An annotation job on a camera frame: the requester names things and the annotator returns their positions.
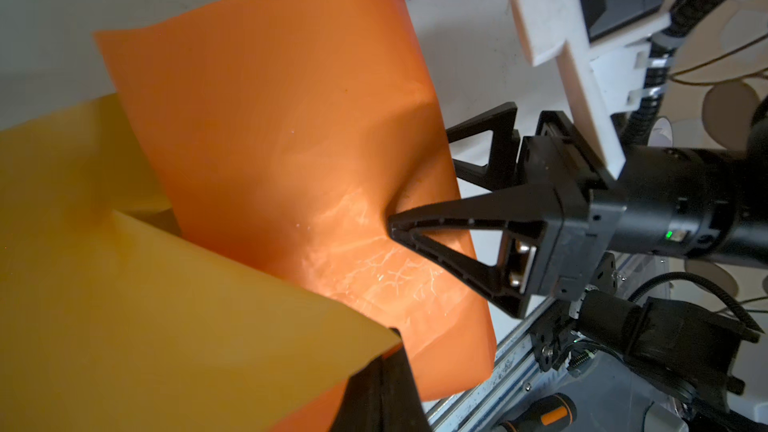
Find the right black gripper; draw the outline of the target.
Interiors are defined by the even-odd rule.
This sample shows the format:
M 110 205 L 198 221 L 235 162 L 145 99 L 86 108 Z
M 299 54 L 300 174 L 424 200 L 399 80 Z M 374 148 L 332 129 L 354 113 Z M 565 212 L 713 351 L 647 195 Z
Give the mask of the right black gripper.
M 577 299 L 626 208 L 565 113 L 542 112 L 521 144 L 517 111 L 505 102 L 446 129 L 450 144 L 490 135 L 485 164 L 453 165 L 458 179 L 495 192 L 422 204 L 395 198 L 386 209 L 392 240 L 512 318 L 525 316 L 533 296 Z

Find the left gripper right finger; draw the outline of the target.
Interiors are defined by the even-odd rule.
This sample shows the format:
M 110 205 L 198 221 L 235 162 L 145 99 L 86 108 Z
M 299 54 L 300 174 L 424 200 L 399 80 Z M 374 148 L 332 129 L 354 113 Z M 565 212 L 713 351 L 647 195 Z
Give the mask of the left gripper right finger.
M 383 356 L 383 430 L 432 430 L 402 344 Z

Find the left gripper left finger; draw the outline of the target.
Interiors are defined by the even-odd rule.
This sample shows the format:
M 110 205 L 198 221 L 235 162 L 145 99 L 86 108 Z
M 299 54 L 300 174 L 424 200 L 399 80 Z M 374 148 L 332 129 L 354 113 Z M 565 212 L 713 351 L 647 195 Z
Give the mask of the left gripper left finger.
M 347 382 L 330 432 L 376 432 L 382 430 L 383 365 L 375 359 Z

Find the yellow orange wrapping paper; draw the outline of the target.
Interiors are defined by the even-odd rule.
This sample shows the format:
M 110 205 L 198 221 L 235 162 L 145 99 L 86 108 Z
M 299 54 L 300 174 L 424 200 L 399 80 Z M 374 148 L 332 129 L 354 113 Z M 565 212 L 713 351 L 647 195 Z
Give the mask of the yellow orange wrapping paper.
M 94 36 L 115 93 L 1 134 L 5 431 L 329 431 L 402 344 L 492 372 L 487 302 L 395 243 L 454 200 L 404 0 L 220 0 Z

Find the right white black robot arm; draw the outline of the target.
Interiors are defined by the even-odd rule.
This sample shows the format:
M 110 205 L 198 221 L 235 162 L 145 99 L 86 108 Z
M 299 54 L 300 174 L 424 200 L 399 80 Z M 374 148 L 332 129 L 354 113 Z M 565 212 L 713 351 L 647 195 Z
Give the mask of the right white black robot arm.
M 610 174 L 561 111 L 521 136 L 508 102 L 451 127 L 488 132 L 483 166 L 454 165 L 479 196 L 390 216 L 390 237 L 497 308 L 524 315 L 532 295 L 578 299 L 608 251 L 765 268 L 767 127 L 744 152 L 629 146 Z

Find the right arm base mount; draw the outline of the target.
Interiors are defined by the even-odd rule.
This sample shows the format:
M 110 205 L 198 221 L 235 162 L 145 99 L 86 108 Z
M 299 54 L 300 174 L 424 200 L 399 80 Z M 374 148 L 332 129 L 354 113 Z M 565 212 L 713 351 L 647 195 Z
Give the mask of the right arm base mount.
M 617 294 L 615 265 L 614 255 L 604 254 L 579 299 L 558 300 L 535 320 L 529 336 L 540 369 L 560 368 L 577 350 L 602 351 L 702 414 L 736 416 L 729 398 L 746 391 L 733 374 L 737 354 L 742 343 L 759 342 L 762 327 L 723 288 L 687 272 L 659 275 L 623 299 Z M 650 296 L 655 287 L 673 281 L 702 286 L 727 312 Z

